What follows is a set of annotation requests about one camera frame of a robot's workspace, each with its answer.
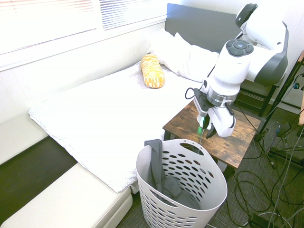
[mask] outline gray carpet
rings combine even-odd
[[[257,119],[262,120],[258,130],[262,127],[264,123],[264,117],[260,118],[254,112],[250,110],[246,110],[242,108],[246,115],[250,115]],[[273,114],[271,120],[269,121],[266,128],[269,131],[264,136],[264,148],[270,147],[272,144],[277,149],[284,149],[286,146],[294,147],[296,144],[298,137],[296,136],[296,132],[299,127],[287,135],[287,145],[286,143],[280,142],[280,138],[276,137],[276,130],[278,129],[278,122],[280,125],[286,122],[292,122],[297,115],[277,108],[275,113]],[[293,123],[293,127],[296,127],[298,123],[298,119]],[[301,138],[297,144],[297,146],[303,146],[304,139]],[[246,154],[245,158],[255,158],[261,154],[261,147],[258,143],[251,142]],[[302,159],[304,156],[303,151],[294,151],[293,156]],[[262,214],[264,218],[270,219],[271,213],[274,211],[274,204],[276,205],[276,212],[281,214],[281,216],[285,219],[291,217],[297,210],[303,208],[303,198],[304,198],[304,174],[302,167],[295,165],[293,163],[290,164],[288,169],[288,173],[286,176],[286,180],[284,184],[286,185],[284,188],[281,189],[280,198],[278,199],[279,189],[282,185],[282,180],[285,177],[286,169],[289,164],[289,161],[285,162],[285,159],[280,158],[278,156],[271,157],[272,162],[274,162],[276,168],[273,169],[270,165],[270,162],[266,158],[265,153],[262,152],[260,158],[255,159],[243,159],[241,162],[238,170],[236,171],[235,176],[231,177],[227,181],[228,186],[228,196],[227,202],[229,206],[230,215],[228,214],[228,208],[226,203],[224,202],[213,218],[209,221],[209,224],[216,227],[216,228],[237,228],[239,226],[235,225],[231,219],[237,223],[238,225],[244,225],[249,221],[249,216],[253,213]],[[236,178],[241,189],[241,192],[246,200],[244,202],[241,192],[238,188]],[[270,197],[265,196],[262,193],[268,192],[271,196],[272,189],[272,201],[273,204],[270,202]],[[282,225],[283,218],[279,218],[278,216],[274,215],[273,220],[276,225],[279,227]],[[298,213],[295,216],[294,226],[293,220],[290,221],[291,226],[286,225],[286,227],[294,227],[294,228],[304,228],[304,211]],[[133,205],[124,219],[118,225],[118,228],[148,228],[149,226],[145,222],[142,213],[142,207],[140,202],[140,195],[135,194],[133,195]]]

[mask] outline wooden tabletop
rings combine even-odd
[[[301,55],[300,55],[300,57],[299,57],[299,59],[298,59],[298,63],[301,63],[302,60],[303,60],[303,58],[304,58],[304,51],[302,51],[302,53],[301,53]],[[303,94],[303,97],[302,97],[302,106],[301,106],[301,110],[303,110],[303,108],[304,108],[304,94]],[[300,119],[299,119],[299,125],[302,126],[303,124],[304,124],[304,112],[302,112],[302,113],[300,114]]]
[[[215,134],[211,138],[206,139],[208,132],[206,130],[203,134],[201,145],[211,156],[237,169],[255,135],[255,130],[242,113],[238,111],[234,111],[234,113],[237,122],[231,136],[219,137]],[[189,139],[199,143],[202,128],[200,128],[196,120],[197,115],[198,111],[192,101],[173,117],[163,129],[176,135],[178,138]],[[248,119],[255,128],[258,128],[260,120],[250,116],[248,116]]]

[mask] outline pillow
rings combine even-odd
[[[180,47],[179,75],[196,82],[203,82],[216,64],[219,54],[190,45],[179,33],[175,34],[174,39]]]
[[[161,88],[165,83],[164,73],[155,55],[145,55],[142,58],[142,75],[145,84],[150,88]]]
[[[156,55],[159,63],[183,76],[182,64],[186,57],[185,52],[190,46],[186,41],[176,39],[162,28],[152,39],[148,53]]]
[[[165,64],[172,58],[173,42],[174,36],[162,28],[152,39],[148,53],[156,55],[160,64]]]

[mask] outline laundry basket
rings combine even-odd
[[[196,147],[203,155],[188,148]],[[203,228],[227,196],[226,180],[209,153],[199,144],[185,139],[163,141],[163,169],[179,180],[180,187],[194,196],[200,210],[183,206],[147,183],[151,147],[144,147],[136,162],[143,215],[151,228]],[[158,196],[169,201],[168,205]]]

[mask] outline white pillow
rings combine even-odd
[[[185,58],[182,67],[179,68],[180,75],[196,82],[203,82],[216,64],[219,54],[190,45],[179,33],[176,33],[174,38],[181,47],[180,55]]]
[[[152,39],[148,53],[156,55],[174,73],[202,82],[214,67],[219,54],[189,44],[179,33],[172,36],[162,28]]]

